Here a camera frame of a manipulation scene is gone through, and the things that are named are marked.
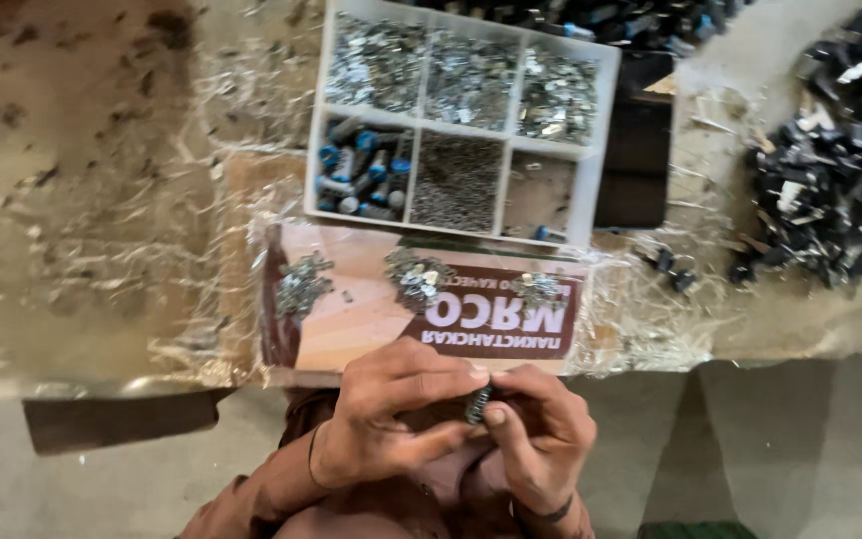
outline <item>white plastic organizer box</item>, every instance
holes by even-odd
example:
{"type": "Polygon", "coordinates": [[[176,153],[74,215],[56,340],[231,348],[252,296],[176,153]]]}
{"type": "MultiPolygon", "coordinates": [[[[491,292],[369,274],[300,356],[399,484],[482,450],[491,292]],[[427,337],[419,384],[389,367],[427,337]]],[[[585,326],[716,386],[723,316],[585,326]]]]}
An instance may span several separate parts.
{"type": "MultiPolygon", "coordinates": [[[[405,65],[410,65],[407,58],[404,58],[403,61],[405,65]]],[[[607,131],[610,126],[610,115],[620,64],[621,51],[615,47],[586,43],[538,31],[500,25],[431,9],[392,4],[380,0],[329,0],[325,20],[321,68],[318,76],[318,87],[312,120],[313,124],[308,142],[305,213],[317,217],[387,227],[412,228],[465,236],[486,237],[533,245],[560,246],[565,244],[577,248],[586,248],[590,242],[591,229],[594,223],[594,212],[597,205],[598,190],[601,185],[601,175],[604,165],[607,131]],[[415,88],[415,106],[397,106],[396,108],[399,111],[389,112],[388,110],[375,108],[369,104],[329,103],[327,92],[329,87],[329,71],[337,41],[337,32],[340,26],[340,17],[338,16],[340,12],[344,12],[361,21],[377,22],[387,19],[408,25],[418,25],[425,29],[426,34],[423,37],[425,41],[423,43],[424,49],[419,49],[420,51],[415,56],[413,74],[396,73],[396,77],[399,80],[408,80],[408,77],[413,76],[414,84],[417,86],[415,88]],[[449,30],[459,37],[508,43],[508,46],[513,48],[513,53],[509,54],[509,56],[516,56],[517,58],[516,65],[514,66],[516,72],[513,75],[513,84],[510,87],[508,99],[505,100],[507,103],[506,118],[503,122],[497,123],[498,125],[503,124],[503,130],[497,131],[473,127],[467,125],[466,118],[462,118],[461,120],[456,118],[455,123],[447,123],[440,119],[425,117],[426,102],[428,99],[426,94],[429,77],[431,76],[430,66],[432,55],[436,45],[436,30],[449,30]],[[535,47],[552,55],[586,61],[596,66],[597,74],[594,85],[597,94],[597,110],[592,120],[593,130],[588,140],[586,140],[586,146],[580,143],[530,138],[517,134],[518,119],[522,113],[522,93],[526,85],[526,55],[529,50],[533,50],[535,47]],[[403,211],[400,213],[400,222],[379,221],[361,217],[360,215],[345,215],[319,209],[320,196],[316,189],[316,179],[326,172],[326,165],[322,162],[318,151],[329,144],[329,122],[333,124],[336,120],[353,116],[359,117],[365,126],[375,130],[382,128],[389,130],[412,129],[414,132],[410,154],[405,155],[405,157],[410,158],[412,165],[407,178],[406,202],[404,203],[403,211]],[[440,135],[467,137],[467,139],[460,140],[468,141],[481,139],[482,144],[491,142],[491,145],[484,145],[490,148],[499,145],[498,149],[493,153],[482,153],[494,158],[493,165],[497,177],[493,197],[487,197],[488,199],[493,199],[486,202],[486,205],[491,205],[491,207],[481,208],[482,212],[489,211],[493,214],[489,230],[429,227],[415,222],[413,205],[416,183],[420,181],[419,174],[423,165],[422,140],[423,138],[425,141],[431,139],[441,140],[440,135]],[[552,211],[559,212],[557,219],[559,225],[558,227],[551,228],[563,231],[566,239],[563,237],[557,238],[553,243],[533,239],[534,237],[541,237],[540,234],[535,236],[533,234],[534,230],[541,226],[549,225],[547,223],[538,223],[537,221],[542,219],[540,217],[534,217],[534,223],[526,223],[526,227],[511,227],[510,225],[524,224],[514,223],[509,225],[505,223],[506,213],[511,213],[505,211],[508,204],[519,203],[511,201],[508,198],[509,183],[511,183],[509,178],[512,174],[520,176],[520,173],[512,171],[511,162],[513,160],[515,163],[520,163],[522,159],[528,160],[530,158],[528,156],[547,158],[554,162],[566,161],[570,163],[568,169],[554,168],[554,170],[568,170],[573,173],[572,178],[559,178],[562,181],[562,185],[565,186],[563,189],[568,192],[563,195],[563,200],[567,202],[562,203],[557,209],[552,208],[552,211]],[[523,233],[520,232],[521,228],[527,227],[530,227],[530,229],[525,230],[523,233]],[[517,233],[509,234],[509,228],[513,228],[517,233]]],[[[411,92],[410,90],[404,90],[404,93],[410,94],[411,92]]],[[[438,149],[437,155],[438,157],[440,156],[440,149],[438,149]]],[[[534,164],[533,170],[540,167],[541,165],[534,164]]],[[[551,176],[552,180],[557,180],[553,175],[545,175],[545,177],[548,176],[551,176]]],[[[553,204],[553,202],[542,203],[544,205],[553,204]]],[[[516,214],[515,218],[520,219],[520,208],[516,208],[516,210],[514,212],[516,214]]]]}

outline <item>compartment box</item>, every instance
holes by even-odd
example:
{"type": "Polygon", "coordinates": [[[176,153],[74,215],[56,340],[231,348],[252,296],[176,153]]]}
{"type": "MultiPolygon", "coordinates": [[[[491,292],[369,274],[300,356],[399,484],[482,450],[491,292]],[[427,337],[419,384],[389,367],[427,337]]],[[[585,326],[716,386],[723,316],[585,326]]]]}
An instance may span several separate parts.
{"type": "MultiPolygon", "coordinates": [[[[404,59],[406,65],[413,65],[410,59],[404,59]]],[[[530,239],[530,231],[521,233],[516,231],[514,236],[504,233],[506,229],[521,227],[525,219],[521,216],[518,208],[513,212],[506,211],[506,202],[509,201],[509,186],[511,186],[511,160],[515,155],[535,155],[547,158],[563,159],[574,163],[571,170],[574,172],[572,178],[562,178],[561,184],[570,189],[570,196],[565,198],[569,204],[566,210],[566,219],[557,216],[558,224],[566,223],[566,242],[564,245],[571,247],[586,248],[590,243],[591,228],[594,222],[594,212],[597,206],[598,189],[601,185],[602,168],[604,164],[605,146],[607,143],[607,130],[610,126],[610,114],[614,103],[614,92],[617,84],[618,71],[621,65],[621,50],[616,47],[608,47],[596,43],[585,43],[566,37],[548,35],[533,30],[525,30],[515,27],[504,26],[493,22],[481,21],[468,17],[443,13],[432,9],[403,6],[391,4],[381,0],[329,0],[325,19],[324,41],[321,54],[321,67],[318,75],[318,88],[315,96],[314,113],[312,119],[311,134],[308,141],[308,163],[307,178],[305,179],[305,213],[312,216],[343,221],[367,223],[385,227],[412,228],[417,230],[429,230],[463,236],[484,237],[509,242],[532,244],[540,246],[559,247],[561,243],[550,243],[530,239]],[[366,22],[378,22],[384,19],[397,21],[408,25],[414,25],[425,29],[424,46],[421,48],[423,54],[420,69],[412,75],[404,75],[405,80],[416,80],[417,100],[411,103],[386,105],[387,100],[379,100],[379,106],[392,108],[395,111],[378,108],[373,104],[362,104],[360,99],[342,100],[340,95],[336,97],[331,92],[331,97],[337,101],[353,101],[355,104],[330,103],[329,102],[329,76],[331,75],[332,56],[335,45],[338,43],[338,30],[340,17],[338,13],[343,11],[349,16],[366,22]],[[433,113],[434,106],[428,106],[428,86],[432,76],[432,62],[436,46],[437,30],[448,30],[453,32],[457,38],[485,39],[499,43],[515,46],[517,61],[514,64],[513,84],[509,88],[506,100],[506,119],[502,130],[491,130],[463,124],[467,118],[452,118],[453,115],[442,117],[433,113]],[[518,135],[518,120],[521,115],[522,92],[525,88],[525,58],[528,49],[539,47],[542,50],[555,55],[567,56],[577,60],[593,62],[597,67],[595,80],[595,91],[597,94],[597,113],[593,119],[593,131],[589,137],[589,144],[581,146],[578,143],[558,142],[552,140],[530,138],[518,135]],[[407,202],[405,204],[403,218],[400,223],[389,221],[377,221],[355,215],[343,215],[318,209],[318,194],[315,190],[315,178],[325,172],[325,166],[318,157],[318,149],[328,144],[329,120],[358,116],[362,122],[370,126],[387,126],[396,129],[413,129],[415,133],[414,145],[411,155],[411,170],[408,178],[407,202]],[[493,197],[493,207],[490,208],[493,219],[489,230],[460,230],[447,227],[429,227],[415,223],[412,220],[412,210],[418,174],[422,169],[422,138],[426,133],[445,135],[457,135],[472,138],[482,138],[496,141],[502,145],[501,162],[498,170],[496,192],[493,197]],[[505,216],[511,218],[513,223],[505,223],[505,216]]],[[[409,100],[410,89],[403,91],[405,101],[409,100]]],[[[551,193],[546,204],[554,204],[555,207],[542,208],[535,212],[533,219],[527,223],[534,226],[545,225],[552,227],[552,223],[538,223],[545,221],[543,217],[548,212],[554,213],[561,199],[559,193],[551,193]]],[[[544,202],[530,201],[530,204],[544,204],[544,202]]]]}

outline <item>concrete floor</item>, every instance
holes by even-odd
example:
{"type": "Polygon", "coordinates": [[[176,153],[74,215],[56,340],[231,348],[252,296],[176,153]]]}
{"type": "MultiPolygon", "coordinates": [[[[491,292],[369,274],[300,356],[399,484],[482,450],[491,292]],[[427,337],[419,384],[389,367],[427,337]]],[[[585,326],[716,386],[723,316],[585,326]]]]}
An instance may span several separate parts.
{"type": "MultiPolygon", "coordinates": [[[[862,361],[572,382],[601,428],[581,493],[601,539],[739,519],[760,539],[862,537],[862,361]]],[[[37,457],[0,402],[0,538],[172,537],[277,446],[285,400],[243,390],[210,431],[37,457]]]]}

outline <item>table surface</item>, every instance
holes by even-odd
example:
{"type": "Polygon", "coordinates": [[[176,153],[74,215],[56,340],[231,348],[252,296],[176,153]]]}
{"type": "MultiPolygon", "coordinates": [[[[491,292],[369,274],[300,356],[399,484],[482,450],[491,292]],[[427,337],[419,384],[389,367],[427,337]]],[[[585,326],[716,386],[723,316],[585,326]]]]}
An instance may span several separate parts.
{"type": "MultiPolygon", "coordinates": [[[[156,3],[197,19],[193,46],[170,49],[144,1],[0,2],[0,397],[335,382],[254,363],[250,240],[304,219],[322,4],[203,6],[156,3]],[[37,38],[16,42],[27,26],[37,38]]],[[[756,230],[739,165],[750,129],[789,118],[797,55],[860,6],[758,2],[678,64],[667,223],[595,235],[587,346],[569,373],[862,353],[862,286],[788,271],[738,290],[720,277],[725,242],[756,230]],[[737,95],[740,119],[718,103],[737,95]],[[694,126],[698,111],[737,134],[694,126]],[[640,261],[661,246],[701,275],[689,295],[640,261]]]]}

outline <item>fingernail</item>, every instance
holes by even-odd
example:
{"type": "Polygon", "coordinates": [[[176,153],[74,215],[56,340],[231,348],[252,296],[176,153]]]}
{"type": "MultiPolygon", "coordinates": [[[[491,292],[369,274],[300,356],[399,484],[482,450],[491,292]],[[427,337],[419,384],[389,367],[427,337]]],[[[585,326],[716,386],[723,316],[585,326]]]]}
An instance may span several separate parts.
{"type": "Polygon", "coordinates": [[[507,419],[507,416],[504,414],[504,410],[501,409],[492,409],[485,410],[485,421],[491,426],[498,426],[504,423],[504,420],[507,419]]]}
{"type": "Polygon", "coordinates": [[[473,440],[474,438],[480,438],[481,436],[487,435],[487,427],[484,425],[478,425],[474,429],[471,430],[470,433],[467,433],[467,439],[473,440]]]}

